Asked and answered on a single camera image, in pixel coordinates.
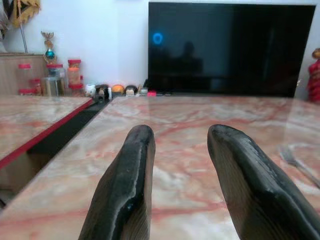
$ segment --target teal ornament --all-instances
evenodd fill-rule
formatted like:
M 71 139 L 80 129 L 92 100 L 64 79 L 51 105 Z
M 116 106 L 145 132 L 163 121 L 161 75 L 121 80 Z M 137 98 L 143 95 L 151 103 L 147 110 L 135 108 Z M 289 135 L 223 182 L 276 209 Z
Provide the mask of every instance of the teal ornament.
M 48 50 L 45 52 L 45 55 L 48 59 L 54 59 L 55 57 L 54 51 L 52 51 L 50 48 L 48 48 Z

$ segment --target black tv screen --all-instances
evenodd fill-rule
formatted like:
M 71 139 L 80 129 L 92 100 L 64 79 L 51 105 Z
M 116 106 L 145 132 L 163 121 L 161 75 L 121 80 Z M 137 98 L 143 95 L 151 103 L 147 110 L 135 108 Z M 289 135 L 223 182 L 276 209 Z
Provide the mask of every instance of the black tv screen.
M 147 87 L 293 97 L 313 5 L 150 2 Z

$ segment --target marble table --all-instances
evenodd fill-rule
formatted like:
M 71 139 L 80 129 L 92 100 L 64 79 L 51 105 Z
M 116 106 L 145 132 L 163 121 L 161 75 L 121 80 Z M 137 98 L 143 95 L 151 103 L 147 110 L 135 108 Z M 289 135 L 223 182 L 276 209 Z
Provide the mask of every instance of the marble table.
M 155 134 L 151 240 L 237 240 L 207 149 L 213 124 L 244 131 L 320 213 L 320 190 L 280 157 L 289 145 L 320 178 L 320 107 L 284 98 L 118 97 L 0 215 L 1 240 L 76 240 L 102 174 L 129 130 Z
M 91 102 L 87 97 L 0 96 L 0 169 Z

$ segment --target trophy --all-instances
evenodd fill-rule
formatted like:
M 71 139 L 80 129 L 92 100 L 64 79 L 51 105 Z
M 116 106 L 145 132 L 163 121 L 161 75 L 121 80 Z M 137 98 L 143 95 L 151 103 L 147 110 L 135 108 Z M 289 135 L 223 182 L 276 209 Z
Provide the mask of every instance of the trophy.
M 44 32 L 44 31 L 42 31 L 41 34 L 45 38 L 44 45 L 46 46 L 46 52 L 43 55 L 43 58 L 47 64 L 56 64 L 57 56 L 52 50 L 54 48 L 54 45 L 50 40 L 54 37 L 55 34 L 53 32 Z

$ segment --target red table edge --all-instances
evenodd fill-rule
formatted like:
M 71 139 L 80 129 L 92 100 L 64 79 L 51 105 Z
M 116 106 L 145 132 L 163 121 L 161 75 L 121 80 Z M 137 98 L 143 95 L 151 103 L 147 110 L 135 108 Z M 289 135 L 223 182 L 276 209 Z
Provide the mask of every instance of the red table edge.
M 61 127 L 63 124 L 68 122 L 70 119 L 72 119 L 75 115 L 80 113 L 85 108 L 89 107 L 92 103 L 92 98 L 90 98 L 87 102 L 76 108 L 74 111 L 66 115 L 65 117 L 61 118 L 59 121 L 55 122 L 53 125 L 48 127 L 46 130 L 42 131 L 39 135 L 35 136 L 34 138 L 27 141 L 22 146 L 18 147 L 11 153 L 9 153 L 7 156 L 2 158 L 0 160 L 0 170 L 4 168 L 6 165 L 11 163 L 15 158 L 19 157 L 21 154 L 23 154 L 25 151 L 36 145 L 38 142 L 40 142 L 42 139 L 47 137 L 49 134 L 51 134 L 53 131 Z

